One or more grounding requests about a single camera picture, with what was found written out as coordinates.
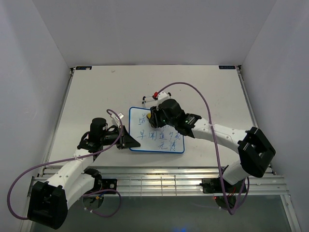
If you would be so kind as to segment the blue framed whiteboard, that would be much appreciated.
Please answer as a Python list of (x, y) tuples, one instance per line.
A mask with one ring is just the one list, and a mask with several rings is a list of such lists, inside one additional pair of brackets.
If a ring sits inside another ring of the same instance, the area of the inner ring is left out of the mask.
[(129, 134), (140, 147), (131, 148), (134, 152), (175, 153), (185, 152), (183, 135), (173, 127), (152, 128), (147, 119), (149, 109), (131, 107), (129, 109)]

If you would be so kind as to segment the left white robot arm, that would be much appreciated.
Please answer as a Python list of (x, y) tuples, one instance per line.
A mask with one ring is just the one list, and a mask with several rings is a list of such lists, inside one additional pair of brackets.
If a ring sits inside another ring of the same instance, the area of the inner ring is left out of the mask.
[(118, 149), (140, 147), (121, 123), (123, 114), (111, 116), (113, 125), (97, 117), (90, 130), (82, 137), (72, 160), (66, 162), (56, 174), (45, 182), (36, 182), (31, 190), (27, 217), (52, 229), (64, 223), (69, 208), (84, 194), (97, 193), (104, 187), (102, 175), (90, 165), (111, 145)]

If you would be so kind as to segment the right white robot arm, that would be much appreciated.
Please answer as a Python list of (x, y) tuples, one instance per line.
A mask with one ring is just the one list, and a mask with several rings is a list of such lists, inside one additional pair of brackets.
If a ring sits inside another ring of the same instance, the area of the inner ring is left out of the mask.
[(153, 128), (169, 125), (183, 136), (211, 141), (236, 152), (239, 160), (222, 169), (222, 177), (218, 179), (219, 189), (224, 192), (229, 192), (239, 181), (249, 176), (263, 177), (276, 154), (259, 128), (237, 130), (219, 124), (212, 125), (199, 115), (186, 113), (174, 99), (151, 107), (147, 119)]

